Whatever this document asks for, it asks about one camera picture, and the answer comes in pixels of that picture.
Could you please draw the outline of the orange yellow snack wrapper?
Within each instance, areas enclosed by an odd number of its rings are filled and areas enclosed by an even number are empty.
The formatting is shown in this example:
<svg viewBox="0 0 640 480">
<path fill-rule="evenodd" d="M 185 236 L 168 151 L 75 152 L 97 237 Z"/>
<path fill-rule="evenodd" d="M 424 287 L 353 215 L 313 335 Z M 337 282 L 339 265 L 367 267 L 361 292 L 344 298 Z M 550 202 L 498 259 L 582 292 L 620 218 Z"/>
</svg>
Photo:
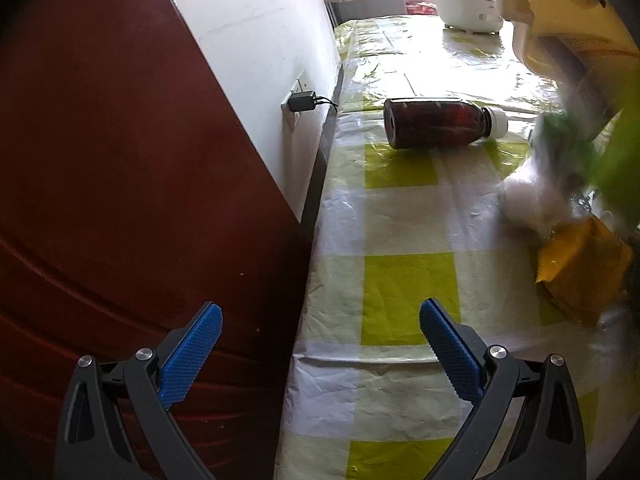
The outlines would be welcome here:
<svg viewBox="0 0 640 480">
<path fill-rule="evenodd" d="M 573 320 L 595 326 L 627 296 L 634 252 L 595 216 L 561 222 L 538 250 L 536 283 Z"/>
</svg>

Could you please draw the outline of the white crumpled tissue ball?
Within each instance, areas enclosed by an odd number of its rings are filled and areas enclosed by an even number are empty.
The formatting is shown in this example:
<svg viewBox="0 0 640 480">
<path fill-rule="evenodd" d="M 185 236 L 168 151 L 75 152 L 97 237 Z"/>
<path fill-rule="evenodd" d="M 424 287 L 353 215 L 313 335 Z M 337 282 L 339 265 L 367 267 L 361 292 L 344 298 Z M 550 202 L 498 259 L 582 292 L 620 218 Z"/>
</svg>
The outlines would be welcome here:
<svg viewBox="0 0 640 480">
<path fill-rule="evenodd" d="M 514 224 L 545 238 L 559 223 L 570 220 L 570 203 L 541 171 L 533 157 L 525 159 L 498 188 L 502 214 Z"/>
</svg>

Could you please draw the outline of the dark red wooden door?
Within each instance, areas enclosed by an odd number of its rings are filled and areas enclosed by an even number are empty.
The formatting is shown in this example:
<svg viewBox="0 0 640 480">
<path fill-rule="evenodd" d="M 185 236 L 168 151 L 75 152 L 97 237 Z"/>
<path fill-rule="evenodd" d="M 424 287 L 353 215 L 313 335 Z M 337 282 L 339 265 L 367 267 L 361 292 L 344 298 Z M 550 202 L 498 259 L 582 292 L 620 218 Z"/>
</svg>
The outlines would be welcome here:
<svg viewBox="0 0 640 480">
<path fill-rule="evenodd" d="M 80 356 L 206 302 L 175 419 L 219 479 L 269 479 L 307 245 L 170 0 L 28 0 L 1 34 L 1 474 L 50 479 Z"/>
</svg>

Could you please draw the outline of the green plastic bag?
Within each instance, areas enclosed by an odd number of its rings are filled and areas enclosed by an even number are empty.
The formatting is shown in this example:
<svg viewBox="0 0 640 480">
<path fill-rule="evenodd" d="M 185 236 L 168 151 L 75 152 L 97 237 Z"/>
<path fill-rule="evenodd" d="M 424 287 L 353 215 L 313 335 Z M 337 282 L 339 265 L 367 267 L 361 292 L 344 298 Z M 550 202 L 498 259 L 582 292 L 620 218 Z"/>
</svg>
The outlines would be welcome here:
<svg viewBox="0 0 640 480">
<path fill-rule="evenodd" d="M 566 113 L 542 113 L 530 135 L 541 175 L 565 196 L 592 185 L 614 214 L 639 222 L 639 112 L 628 106 L 589 140 Z"/>
</svg>

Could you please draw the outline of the brown medicine bottle white cap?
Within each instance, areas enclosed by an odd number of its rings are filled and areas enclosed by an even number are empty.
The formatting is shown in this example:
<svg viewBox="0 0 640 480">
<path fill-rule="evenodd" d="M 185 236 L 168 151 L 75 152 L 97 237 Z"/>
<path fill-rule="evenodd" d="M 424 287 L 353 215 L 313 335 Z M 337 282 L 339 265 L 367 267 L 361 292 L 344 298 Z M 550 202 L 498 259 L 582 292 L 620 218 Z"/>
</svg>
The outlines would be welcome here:
<svg viewBox="0 0 640 480">
<path fill-rule="evenodd" d="M 395 150 L 460 148 L 503 138 L 509 129 L 502 108 L 460 99 L 387 99 L 383 119 L 387 142 Z"/>
</svg>

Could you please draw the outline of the green checkered plastic tablecloth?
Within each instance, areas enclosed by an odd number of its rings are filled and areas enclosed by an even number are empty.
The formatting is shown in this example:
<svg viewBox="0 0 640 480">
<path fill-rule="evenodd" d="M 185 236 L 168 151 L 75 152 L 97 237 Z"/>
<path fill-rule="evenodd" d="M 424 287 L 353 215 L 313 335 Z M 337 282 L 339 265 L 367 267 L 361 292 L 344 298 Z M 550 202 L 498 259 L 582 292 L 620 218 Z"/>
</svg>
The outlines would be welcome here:
<svg viewBox="0 0 640 480">
<path fill-rule="evenodd" d="M 470 411 L 419 327 L 434 297 L 516 356 L 567 360 L 590 478 L 639 416 L 630 315 L 566 318 L 535 283 L 533 233 L 501 217 L 497 188 L 525 158 L 551 81 L 516 59 L 512 30 L 469 35 L 434 16 L 351 21 L 336 31 L 344 82 L 302 319 L 285 391 L 279 479 L 421 479 Z M 388 98 L 457 96 L 502 107 L 508 134 L 446 152 L 396 151 Z"/>
</svg>

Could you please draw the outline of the white round pot container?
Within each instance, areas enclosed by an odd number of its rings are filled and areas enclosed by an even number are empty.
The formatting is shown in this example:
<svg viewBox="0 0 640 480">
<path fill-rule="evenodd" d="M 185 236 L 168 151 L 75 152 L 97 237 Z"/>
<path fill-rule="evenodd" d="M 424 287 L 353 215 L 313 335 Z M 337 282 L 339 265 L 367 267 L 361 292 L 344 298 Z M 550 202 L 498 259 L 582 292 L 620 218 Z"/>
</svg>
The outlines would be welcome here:
<svg viewBox="0 0 640 480">
<path fill-rule="evenodd" d="M 469 34 L 498 34 L 503 26 L 496 0 L 434 0 L 445 26 Z"/>
</svg>

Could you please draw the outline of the white wall socket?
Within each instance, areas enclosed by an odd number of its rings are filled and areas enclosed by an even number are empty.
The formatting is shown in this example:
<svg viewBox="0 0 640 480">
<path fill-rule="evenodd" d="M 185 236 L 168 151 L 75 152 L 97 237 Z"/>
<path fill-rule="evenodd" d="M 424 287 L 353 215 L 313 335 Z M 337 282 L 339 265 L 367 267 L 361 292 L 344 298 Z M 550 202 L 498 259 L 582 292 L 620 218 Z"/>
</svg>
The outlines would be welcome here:
<svg viewBox="0 0 640 480">
<path fill-rule="evenodd" d="M 297 105 L 297 99 L 299 95 L 308 89 L 308 82 L 306 79 L 306 72 L 303 70 L 294 79 L 290 90 L 285 95 L 281 102 L 281 112 L 284 124 L 294 131 L 299 121 L 300 111 Z"/>
</svg>

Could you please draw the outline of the black wall charger plug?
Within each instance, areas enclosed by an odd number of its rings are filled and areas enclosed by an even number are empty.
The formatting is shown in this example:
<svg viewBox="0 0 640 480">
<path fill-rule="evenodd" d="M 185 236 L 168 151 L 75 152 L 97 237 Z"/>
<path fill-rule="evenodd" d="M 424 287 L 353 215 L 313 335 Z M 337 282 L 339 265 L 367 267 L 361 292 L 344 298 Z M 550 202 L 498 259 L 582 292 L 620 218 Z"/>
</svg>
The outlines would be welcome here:
<svg viewBox="0 0 640 480">
<path fill-rule="evenodd" d="M 303 113 L 315 110 L 318 106 L 329 105 L 337 110 L 337 104 L 325 96 L 318 96 L 314 91 L 293 92 L 286 101 L 292 113 Z"/>
</svg>

